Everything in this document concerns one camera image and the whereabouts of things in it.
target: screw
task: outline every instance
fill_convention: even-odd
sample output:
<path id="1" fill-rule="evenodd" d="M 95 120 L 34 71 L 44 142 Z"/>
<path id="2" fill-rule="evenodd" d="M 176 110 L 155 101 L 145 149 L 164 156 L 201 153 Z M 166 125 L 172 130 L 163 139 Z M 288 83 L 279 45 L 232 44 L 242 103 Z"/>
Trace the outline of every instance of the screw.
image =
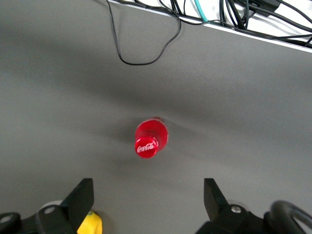
<path id="1" fill-rule="evenodd" d="M 6 222 L 10 221 L 12 216 L 13 215 L 7 215 L 7 216 L 3 217 L 2 219 L 0 219 L 0 223 L 6 223 Z"/>
<path id="2" fill-rule="evenodd" d="M 239 213 L 242 212 L 242 209 L 241 209 L 239 206 L 232 206 L 232 207 L 231 207 L 231 211 L 232 211 L 233 213 L 239 214 Z"/>
<path id="3" fill-rule="evenodd" d="M 49 213 L 52 213 L 54 210 L 55 210 L 54 207 L 49 207 L 49 208 L 45 209 L 43 213 L 45 213 L 47 215 Z"/>

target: black cable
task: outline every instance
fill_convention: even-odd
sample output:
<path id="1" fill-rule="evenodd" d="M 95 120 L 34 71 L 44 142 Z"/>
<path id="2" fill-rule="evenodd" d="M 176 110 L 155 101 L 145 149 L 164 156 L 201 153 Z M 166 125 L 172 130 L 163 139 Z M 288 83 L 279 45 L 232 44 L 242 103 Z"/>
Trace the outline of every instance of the black cable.
<path id="1" fill-rule="evenodd" d="M 181 28 L 182 28 L 182 24 L 181 24 L 181 20 L 179 18 L 179 16 L 174 12 L 174 11 L 171 11 L 173 15 L 175 15 L 175 17 L 177 18 L 177 21 L 178 21 L 178 24 L 179 24 L 179 28 L 178 28 L 178 31 L 176 32 L 176 34 L 169 40 L 166 42 L 166 44 L 164 45 L 164 47 L 162 48 L 160 54 L 158 55 L 158 57 L 156 59 L 154 59 L 153 61 L 150 61 L 150 62 L 144 62 L 144 63 L 132 63 L 132 62 L 127 62 L 125 61 L 122 56 L 121 56 L 121 52 L 120 52 L 120 47 L 119 47 L 119 43 L 118 43 L 118 38 L 117 38 L 117 34 L 116 34 L 116 29 L 115 29 L 115 23 L 114 23 L 114 16 L 113 16 L 113 11 L 112 11 L 112 8 L 111 8 L 111 5 L 109 3 L 108 0 L 106 0 L 107 4 L 108 4 L 108 7 L 109 7 L 109 12 L 110 12 L 110 17 L 111 17 L 111 25 L 112 25 L 112 30 L 113 30 L 113 36 L 114 36 L 114 41 L 115 41 L 115 46 L 116 46 L 116 49 L 117 49 L 117 53 L 118 53 L 118 56 L 120 58 L 120 60 L 125 63 L 125 64 L 128 64 L 128 65 L 132 65 L 132 66 L 143 66 L 143 65 L 149 65 L 149 64 L 152 64 L 154 62 L 156 62 L 163 54 L 163 52 L 165 51 L 166 47 L 168 46 L 168 44 L 170 42 L 172 42 L 180 33 L 181 31 Z"/>
<path id="2" fill-rule="evenodd" d="M 219 15 L 221 21 L 226 21 L 224 17 L 224 0 L 219 0 Z"/>
<path id="3" fill-rule="evenodd" d="M 167 13 L 167 14 L 175 17 L 178 20 L 178 24 L 179 24 L 178 31 L 176 32 L 176 34 L 169 41 L 166 42 L 166 44 L 164 45 L 164 47 L 162 48 L 160 54 L 158 55 L 158 57 L 156 59 L 154 59 L 153 61 L 150 61 L 150 62 L 146 62 L 146 63 L 131 63 L 131 62 L 127 62 L 121 56 L 120 47 L 119 47 L 117 34 L 116 34 L 116 29 L 115 29 L 115 22 L 114 22 L 113 12 L 112 12 L 112 9 L 111 9 L 109 1 L 106 0 L 106 2 L 108 3 L 108 6 L 109 6 L 109 10 L 110 10 L 111 25 L 112 25 L 113 36 L 114 36 L 114 41 L 115 41 L 115 46 L 116 46 L 116 49 L 117 49 L 118 57 L 120 58 L 120 60 L 122 62 L 124 62 L 125 64 L 128 64 L 128 65 L 134 65 L 134 66 L 149 65 L 149 64 L 152 64 L 152 63 L 156 62 L 157 60 L 159 60 L 159 58 L 162 56 L 164 50 L 168 46 L 168 44 L 170 42 L 172 42 L 179 35 L 179 33 L 181 31 L 181 27 L 182 27 L 182 25 L 181 25 L 182 21 L 185 22 L 185 23 L 191 24 L 191 25 L 204 25 L 204 24 L 207 24 L 207 23 L 221 25 L 221 26 L 223 25 L 223 26 L 227 26 L 229 28 L 232 28 L 235 31 L 238 31 L 238 32 L 241 32 L 241 33 L 244 33 L 244 34 L 248 34 L 248 35 L 251 35 L 251 36 L 264 38 L 264 39 L 278 40 L 278 41 L 283 41 L 283 42 L 287 42 L 287 43 L 291 43 L 291 44 L 295 44 L 295 45 L 305 46 L 307 48 L 312 48 L 312 45 L 310 44 L 310 42 L 312 41 L 312 34 L 294 35 L 294 36 L 286 36 L 286 37 L 276 37 L 276 36 L 263 34 L 263 33 L 252 31 L 252 30 L 240 29 L 237 26 L 230 25 L 226 21 L 223 21 L 223 20 L 215 19 L 215 20 L 210 20 L 209 22 L 203 22 L 201 18 L 196 18 L 196 17 L 191 17 L 191 16 L 183 16 L 186 19 L 197 20 L 198 21 L 198 23 L 189 22 L 189 21 L 187 21 L 185 19 L 182 19 L 176 12 L 174 12 L 173 9 L 168 8 L 161 0 L 159 0 L 159 2 L 161 3 L 162 7 L 149 6 L 149 5 L 146 5 L 144 3 L 141 3 L 139 0 L 135 0 L 135 2 L 129 2 L 129 1 L 125 1 L 125 0 L 114 0 L 114 1 L 119 2 L 121 4 L 134 5 L 134 6 L 144 7 L 146 9 L 152 9 L 152 10 L 156 10 L 156 11 L 159 11 L 159 12 Z M 305 37 L 311 37 L 311 38 L 307 42 L 300 41 L 300 40 L 293 40 L 293 38 L 305 38 Z"/>
<path id="4" fill-rule="evenodd" d="M 174 2 L 174 0 L 170 0 L 170 3 L 171 3 L 171 9 L 173 10 L 173 12 L 176 13 L 176 8 L 175 8 L 175 2 Z"/>
<path id="5" fill-rule="evenodd" d="M 309 28 L 309 27 L 306 27 L 306 26 L 301 25 L 301 24 L 299 24 L 299 23 L 296 23 L 296 22 L 294 22 L 294 21 L 292 21 L 292 20 L 286 18 L 285 16 L 282 16 L 282 15 L 277 14 L 277 13 L 275 13 L 275 12 L 268 11 L 268 10 L 265 10 L 265 9 L 262 9 L 262 8 L 260 8 L 260 7 L 253 6 L 253 5 L 249 5 L 249 8 L 252 9 L 252 10 L 254 10 L 254 11 L 256 11 L 256 12 L 263 12 L 263 13 L 272 15 L 272 16 L 274 16 L 274 17 L 276 17 L 276 18 L 278 18 L 278 19 L 280 19 L 280 20 L 282 20 L 282 21 L 284 21 L 284 22 L 286 22 L 286 23 L 288 23 L 288 24 L 290 24 L 290 25 L 292 25 L 292 26 L 295 26 L 296 28 L 300 28 L 300 29 L 302 29 L 302 30 L 304 30 L 304 31 L 307 31 L 307 32 L 312 33 L 312 28 Z"/>
<path id="6" fill-rule="evenodd" d="M 236 24 L 236 22 L 235 22 L 235 20 L 234 20 L 234 18 L 233 18 L 233 15 L 232 15 L 232 12 L 231 12 L 231 8 L 230 8 L 230 6 L 229 6 L 229 1 L 228 1 L 228 0 L 225 0 L 225 3 L 226 3 L 226 9 L 228 10 L 228 13 L 229 13 L 229 15 L 230 15 L 231 21 L 232 21 L 233 25 L 234 25 L 235 28 L 236 28 L 236 27 L 237 27 L 237 24 Z"/>
<path id="7" fill-rule="evenodd" d="M 301 16 L 303 16 L 307 21 L 309 21 L 310 23 L 312 23 L 312 19 L 309 18 L 306 14 L 304 14 L 302 11 L 300 11 L 298 8 L 294 7 L 293 5 L 290 5 L 289 3 L 283 1 L 283 0 L 276 0 L 278 2 L 280 2 L 281 4 L 291 8 L 292 10 L 296 11 L 297 13 L 299 13 Z"/>
<path id="8" fill-rule="evenodd" d="M 308 37 L 312 37 L 312 34 L 294 35 L 294 36 L 285 36 L 285 37 L 273 37 L 273 38 L 290 39 L 290 38 L 308 38 Z"/>
<path id="9" fill-rule="evenodd" d="M 245 13 L 244 13 L 244 17 L 245 17 L 245 28 L 248 28 L 248 22 L 249 22 L 249 0 L 246 0 L 246 6 L 245 6 Z"/>
<path id="10" fill-rule="evenodd" d="M 240 18 L 240 15 L 239 15 L 237 9 L 235 7 L 234 1 L 233 0 L 228 0 L 228 1 L 229 1 L 229 4 L 230 4 L 230 7 L 233 10 L 234 16 L 236 18 L 238 28 L 246 29 L 242 19 Z"/>
<path id="11" fill-rule="evenodd" d="M 177 3 L 177 1 L 176 1 L 176 0 L 174 0 L 174 3 L 175 3 L 175 7 L 176 7 L 176 9 L 177 9 L 177 11 L 178 11 L 179 15 L 181 15 L 181 16 L 182 16 L 182 11 L 181 11 L 181 9 L 180 9 L 179 4 Z"/>
<path id="12" fill-rule="evenodd" d="M 186 2 L 186 0 L 184 0 L 184 4 L 183 4 L 183 13 L 184 13 L 184 16 L 186 16 L 186 14 L 185 14 L 185 2 Z"/>
<path id="13" fill-rule="evenodd" d="M 312 41 L 312 37 L 304 44 L 304 46 L 307 47 L 311 41 Z"/>

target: gray surface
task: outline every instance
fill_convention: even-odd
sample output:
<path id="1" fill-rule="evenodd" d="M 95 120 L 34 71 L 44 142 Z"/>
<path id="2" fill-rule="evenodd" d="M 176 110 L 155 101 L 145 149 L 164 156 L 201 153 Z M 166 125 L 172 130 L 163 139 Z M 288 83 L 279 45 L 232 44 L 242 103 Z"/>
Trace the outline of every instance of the gray surface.
<path id="1" fill-rule="evenodd" d="M 174 19 L 115 5 L 127 60 L 153 59 Z M 106 233 L 194 233 L 203 178 L 262 216 L 277 199 L 312 213 L 311 53 L 183 25 L 150 66 L 118 60 L 94 1 L 0 1 L 0 211 L 31 215 L 84 177 Z M 163 117 L 168 146 L 133 150 Z"/>

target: coca-cola logo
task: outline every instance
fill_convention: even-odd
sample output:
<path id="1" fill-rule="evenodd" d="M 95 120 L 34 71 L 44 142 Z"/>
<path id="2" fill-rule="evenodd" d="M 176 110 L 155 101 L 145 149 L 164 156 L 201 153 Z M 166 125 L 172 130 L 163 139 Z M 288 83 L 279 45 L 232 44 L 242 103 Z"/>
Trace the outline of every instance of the coca-cola logo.
<path id="1" fill-rule="evenodd" d="M 139 146 L 136 151 L 140 153 L 147 150 L 152 150 L 153 148 L 155 148 L 155 145 L 153 143 L 148 143 L 145 146 Z"/>

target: red bottle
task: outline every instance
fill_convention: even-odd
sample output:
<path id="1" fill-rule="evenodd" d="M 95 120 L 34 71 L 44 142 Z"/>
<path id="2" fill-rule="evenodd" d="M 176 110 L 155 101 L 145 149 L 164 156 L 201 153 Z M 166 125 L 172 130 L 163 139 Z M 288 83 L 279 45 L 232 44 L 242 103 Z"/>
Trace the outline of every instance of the red bottle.
<path id="1" fill-rule="evenodd" d="M 168 130 L 161 118 L 151 118 L 136 129 L 135 151 L 143 158 L 151 158 L 168 142 Z"/>

